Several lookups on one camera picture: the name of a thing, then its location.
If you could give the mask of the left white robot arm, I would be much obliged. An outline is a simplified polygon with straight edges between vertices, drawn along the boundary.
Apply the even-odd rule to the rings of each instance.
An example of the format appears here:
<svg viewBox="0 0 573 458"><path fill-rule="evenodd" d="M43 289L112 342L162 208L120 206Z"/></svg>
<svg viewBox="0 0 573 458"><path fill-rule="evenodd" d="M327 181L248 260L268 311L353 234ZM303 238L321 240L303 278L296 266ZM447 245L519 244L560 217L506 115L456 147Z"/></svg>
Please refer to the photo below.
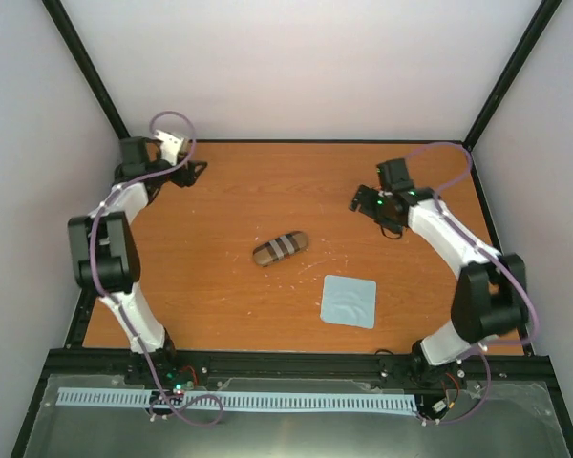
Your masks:
<svg viewBox="0 0 573 458"><path fill-rule="evenodd" d="M109 194L90 213L68 221L74 279L94 291L116 317L131 350L147 354L147 374L173 382L180 361L165 326L154 316L140 285L141 261L131 224L162 186L193 186L207 167L191 158L197 141L157 130L152 137L120 142L121 163Z"/></svg>

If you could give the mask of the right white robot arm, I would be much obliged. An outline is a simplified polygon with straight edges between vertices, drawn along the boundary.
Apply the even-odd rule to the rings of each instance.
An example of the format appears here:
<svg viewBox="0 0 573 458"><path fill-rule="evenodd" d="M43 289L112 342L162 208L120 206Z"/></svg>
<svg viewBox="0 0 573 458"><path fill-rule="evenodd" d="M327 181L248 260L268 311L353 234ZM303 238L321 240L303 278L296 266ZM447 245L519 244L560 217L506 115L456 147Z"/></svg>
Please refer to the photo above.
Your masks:
<svg viewBox="0 0 573 458"><path fill-rule="evenodd" d="M371 218L387 238L400 239L406 230L420 236L456 277L449 320L410 354L408 376L428 385L470 349L529 323L525 266L479 239L433 189L416 187L405 159L379 163L376 172L378 187L359 186L350 209Z"/></svg>

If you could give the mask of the light blue cleaning cloth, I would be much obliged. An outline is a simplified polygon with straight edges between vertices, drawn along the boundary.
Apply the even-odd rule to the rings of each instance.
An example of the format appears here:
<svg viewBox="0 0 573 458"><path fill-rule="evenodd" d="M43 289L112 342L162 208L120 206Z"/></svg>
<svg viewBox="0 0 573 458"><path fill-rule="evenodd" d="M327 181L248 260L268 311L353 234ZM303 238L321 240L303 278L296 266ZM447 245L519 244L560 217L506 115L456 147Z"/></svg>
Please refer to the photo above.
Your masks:
<svg viewBox="0 0 573 458"><path fill-rule="evenodd" d="M326 275L320 304L321 320L324 323L373 329L376 288L375 281Z"/></svg>

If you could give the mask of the brown striped glasses case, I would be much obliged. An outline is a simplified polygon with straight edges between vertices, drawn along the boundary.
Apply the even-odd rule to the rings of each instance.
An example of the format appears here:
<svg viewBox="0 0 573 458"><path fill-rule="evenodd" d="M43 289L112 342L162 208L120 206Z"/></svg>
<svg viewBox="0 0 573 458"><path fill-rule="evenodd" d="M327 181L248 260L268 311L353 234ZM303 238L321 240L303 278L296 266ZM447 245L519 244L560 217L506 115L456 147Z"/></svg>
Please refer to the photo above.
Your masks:
<svg viewBox="0 0 573 458"><path fill-rule="evenodd" d="M252 259L257 265L268 267L297 255L307 250L308 247L309 237L307 233L291 231L257 246L252 252Z"/></svg>

